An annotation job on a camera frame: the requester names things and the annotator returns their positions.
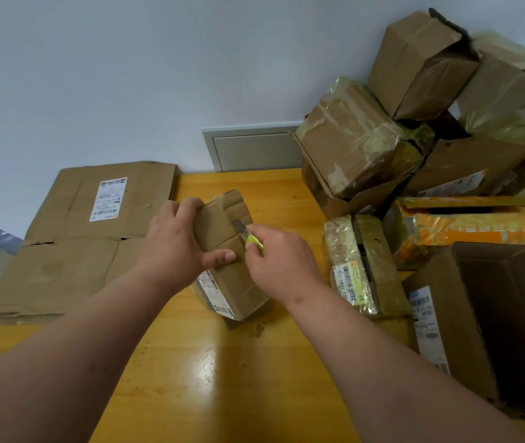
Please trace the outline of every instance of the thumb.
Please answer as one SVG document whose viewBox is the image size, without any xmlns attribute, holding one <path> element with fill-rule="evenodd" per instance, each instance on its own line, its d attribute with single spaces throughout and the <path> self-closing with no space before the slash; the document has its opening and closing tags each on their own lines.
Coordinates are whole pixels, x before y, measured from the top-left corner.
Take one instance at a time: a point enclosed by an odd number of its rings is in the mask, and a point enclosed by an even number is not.
<svg viewBox="0 0 525 443">
<path fill-rule="evenodd" d="M 244 260 L 246 260 L 246 265 L 249 269 L 259 264 L 262 258 L 263 256 L 261 255 L 258 245 L 252 242 L 246 243 L 246 253 L 244 255 Z"/>
<path fill-rule="evenodd" d="M 236 259 L 236 254 L 228 249 L 212 250 L 201 256 L 201 264 L 204 269 L 213 269 L 220 264 L 226 264 Z"/>
</svg>

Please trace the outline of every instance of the white label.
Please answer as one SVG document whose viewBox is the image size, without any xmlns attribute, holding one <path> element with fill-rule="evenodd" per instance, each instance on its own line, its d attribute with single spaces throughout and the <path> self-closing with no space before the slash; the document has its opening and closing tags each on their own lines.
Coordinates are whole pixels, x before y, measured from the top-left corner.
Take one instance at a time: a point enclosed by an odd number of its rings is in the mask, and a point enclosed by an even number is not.
<svg viewBox="0 0 525 443">
<path fill-rule="evenodd" d="M 218 284 L 215 282 L 211 272 L 206 270 L 197 277 L 197 283 L 201 286 L 201 290 L 205 292 L 209 302 L 214 307 L 217 313 L 220 313 L 224 317 L 233 319 L 235 317 L 232 308 L 229 307 L 228 302 L 219 289 Z"/>
<path fill-rule="evenodd" d="M 418 193 L 418 197 L 447 197 L 467 193 L 476 189 L 482 183 L 487 170 L 481 170 L 467 177 L 443 183 Z"/>
<path fill-rule="evenodd" d="M 93 212 L 90 214 L 90 222 L 115 219 L 119 216 L 126 184 L 127 177 L 104 180 L 99 183 Z"/>
<path fill-rule="evenodd" d="M 359 214 L 371 214 L 373 213 L 373 209 L 374 208 L 371 205 L 367 205 L 359 210 Z"/>
<path fill-rule="evenodd" d="M 490 195 L 491 196 L 495 196 L 496 194 L 498 194 L 499 192 L 501 192 L 506 186 L 509 185 L 509 183 L 511 183 L 512 181 L 514 181 L 515 179 L 517 178 L 517 174 L 515 174 L 515 171 L 510 171 L 509 172 L 509 175 L 506 176 L 506 178 L 504 180 L 502 180 L 502 182 L 500 182 L 491 192 L 490 192 Z"/>
<path fill-rule="evenodd" d="M 456 120 L 458 120 L 461 116 L 461 111 L 459 110 L 459 104 L 457 103 L 457 101 L 453 101 L 453 104 L 451 104 L 447 110 L 449 111 L 451 116 Z"/>
<path fill-rule="evenodd" d="M 336 281 L 336 288 L 340 292 L 342 298 L 355 306 L 358 304 L 357 294 L 355 293 L 355 285 L 350 273 L 350 266 L 348 264 L 339 264 L 332 267 L 334 272 L 334 280 Z"/>
<path fill-rule="evenodd" d="M 415 290 L 410 294 L 409 300 L 414 315 L 414 329 L 420 355 L 435 364 L 442 372 L 450 374 L 430 288 L 425 286 Z"/>
</svg>

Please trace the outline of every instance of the orange box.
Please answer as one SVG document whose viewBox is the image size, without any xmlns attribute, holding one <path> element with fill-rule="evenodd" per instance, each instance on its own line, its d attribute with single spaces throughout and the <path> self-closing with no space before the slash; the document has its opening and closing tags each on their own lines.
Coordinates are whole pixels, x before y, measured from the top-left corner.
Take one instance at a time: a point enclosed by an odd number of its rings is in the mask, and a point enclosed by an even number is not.
<svg viewBox="0 0 525 443">
<path fill-rule="evenodd" d="M 384 232 L 398 269 L 419 269 L 455 242 L 525 245 L 525 198 L 399 197 Z"/>
</svg>

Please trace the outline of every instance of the yellow wooden tabletop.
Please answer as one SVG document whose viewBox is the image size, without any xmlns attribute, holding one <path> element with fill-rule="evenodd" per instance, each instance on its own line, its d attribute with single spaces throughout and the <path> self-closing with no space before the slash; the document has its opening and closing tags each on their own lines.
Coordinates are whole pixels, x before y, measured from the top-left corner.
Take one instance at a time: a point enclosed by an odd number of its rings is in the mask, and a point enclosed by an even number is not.
<svg viewBox="0 0 525 443">
<path fill-rule="evenodd" d="M 182 175 L 176 199 L 197 196 L 207 202 L 234 188 L 255 222 L 296 231 L 310 243 L 327 282 L 320 245 L 326 219 L 300 170 Z M 404 344 L 414 342 L 410 320 L 378 323 Z M 39 329 L 0 326 L 0 353 Z M 189 288 L 166 305 L 138 345 L 92 441 L 359 438 L 330 376 L 282 306 L 228 331 Z"/>
</svg>

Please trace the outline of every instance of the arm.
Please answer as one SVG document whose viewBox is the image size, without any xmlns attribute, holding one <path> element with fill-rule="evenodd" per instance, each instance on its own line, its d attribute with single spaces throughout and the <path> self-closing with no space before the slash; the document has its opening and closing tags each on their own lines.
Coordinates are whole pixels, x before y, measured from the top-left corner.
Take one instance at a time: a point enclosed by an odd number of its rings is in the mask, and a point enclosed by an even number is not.
<svg viewBox="0 0 525 443">
<path fill-rule="evenodd" d="M 254 281 L 281 301 L 329 371 L 366 442 L 525 442 L 498 410 L 385 334 L 320 282 L 307 243 L 263 225 L 249 230 Z"/>
<path fill-rule="evenodd" d="M 231 261 L 193 235 L 199 199 L 167 201 L 137 265 L 83 307 L 0 356 L 0 441 L 87 441 L 119 377 L 167 301 L 203 270 Z"/>
</svg>

